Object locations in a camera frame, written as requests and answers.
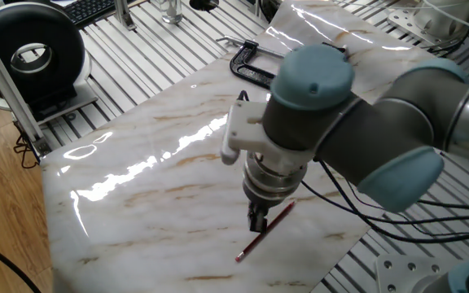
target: aluminum profile table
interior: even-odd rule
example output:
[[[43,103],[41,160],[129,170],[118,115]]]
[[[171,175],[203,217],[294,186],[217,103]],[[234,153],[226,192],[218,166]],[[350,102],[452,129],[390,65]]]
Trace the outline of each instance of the aluminum profile table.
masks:
[[[113,15],[82,29],[92,61],[88,83],[99,100],[42,125],[50,147],[76,141],[234,48],[215,39],[247,39],[263,32],[267,23],[249,8],[238,0],[222,0],[209,14],[184,2],[184,19],[173,25],[162,22],[155,3],[142,2],[130,8],[134,30]],[[23,58],[35,59],[33,54]]]
[[[340,5],[392,37],[413,46],[425,46],[387,22],[389,11],[385,7],[402,6],[403,1],[350,2],[352,4]],[[121,29],[114,17],[81,30],[93,61],[89,83],[99,100],[43,126],[53,148],[77,140],[224,55],[229,48],[215,42],[215,38],[223,35],[252,38],[266,27],[265,21],[251,13],[255,8],[243,0],[222,0],[221,8],[211,14],[191,10],[183,4],[184,20],[177,27],[163,24],[157,7],[149,2],[134,6],[130,11],[137,25],[131,32]],[[469,73],[469,37],[450,58]],[[443,175],[424,198],[469,204],[469,162],[445,157]],[[466,216],[469,211],[416,204],[405,213],[411,220],[457,215]],[[396,216],[384,217],[402,220]],[[395,234],[429,237],[409,225],[379,226]],[[423,229],[431,233],[468,232],[469,221],[429,224]],[[469,240],[450,244],[410,244],[371,230],[327,276],[320,276],[321,281],[313,292],[378,292],[374,263],[377,256],[383,254],[469,260]]]

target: pencil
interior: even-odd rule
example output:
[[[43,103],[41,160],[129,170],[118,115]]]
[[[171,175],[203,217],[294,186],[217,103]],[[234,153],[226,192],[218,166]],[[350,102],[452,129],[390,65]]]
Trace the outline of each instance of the pencil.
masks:
[[[258,245],[258,243],[261,242],[261,240],[263,240],[265,238],[265,236],[272,230],[274,229],[274,227],[281,221],[283,220],[283,218],[292,210],[292,207],[294,207],[294,205],[296,204],[296,201],[293,201],[291,202],[290,204],[288,204],[282,212],[280,212],[276,218],[270,222],[270,224],[267,226],[267,232],[266,233],[261,233],[259,234],[258,236],[256,236],[256,238],[254,238],[254,240],[251,241],[251,243],[249,243],[249,245],[247,245],[247,247],[245,247],[245,249],[242,250],[242,252],[240,252],[240,254],[238,256],[236,256],[236,258],[234,260],[236,260],[236,262],[240,262],[242,261],[242,259],[247,255],[249,254],[249,252],[251,252],[252,249],[254,249],[254,247],[256,245]]]

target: white marble surface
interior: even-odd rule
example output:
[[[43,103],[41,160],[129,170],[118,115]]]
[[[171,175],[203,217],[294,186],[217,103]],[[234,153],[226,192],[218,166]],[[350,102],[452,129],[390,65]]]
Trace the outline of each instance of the white marble surface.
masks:
[[[285,2],[262,46],[347,45],[353,90],[374,101],[397,75],[431,56],[331,2]],[[291,214],[240,263],[247,227],[242,160],[219,160],[226,113],[240,90],[229,53],[42,161],[56,276],[74,292],[308,292],[368,230],[301,187]],[[256,65],[277,71],[279,60]],[[343,202],[317,165],[305,180]],[[271,210],[272,219],[281,207]],[[378,215],[377,210],[363,209]]]

